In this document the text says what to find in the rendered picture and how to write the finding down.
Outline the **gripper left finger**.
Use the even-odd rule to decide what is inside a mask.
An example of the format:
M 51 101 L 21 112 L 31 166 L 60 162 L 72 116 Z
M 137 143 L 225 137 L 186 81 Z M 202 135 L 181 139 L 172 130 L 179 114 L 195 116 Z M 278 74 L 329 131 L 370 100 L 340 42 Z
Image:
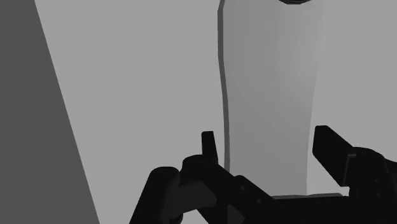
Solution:
M 197 210 L 208 224 L 280 224 L 277 202 L 218 163 L 214 133 L 201 134 L 202 152 L 182 169 L 157 167 L 143 188 L 129 224 L 181 224 Z

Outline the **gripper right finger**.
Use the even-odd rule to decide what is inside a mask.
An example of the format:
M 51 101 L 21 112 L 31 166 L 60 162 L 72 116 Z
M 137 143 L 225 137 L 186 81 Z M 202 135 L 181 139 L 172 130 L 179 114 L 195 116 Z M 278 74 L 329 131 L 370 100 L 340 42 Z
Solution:
M 341 187 L 357 197 L 397 199 L 397 162 L 381 153 L 348 143 L 327 125 L 314 130 L 312 154 Z

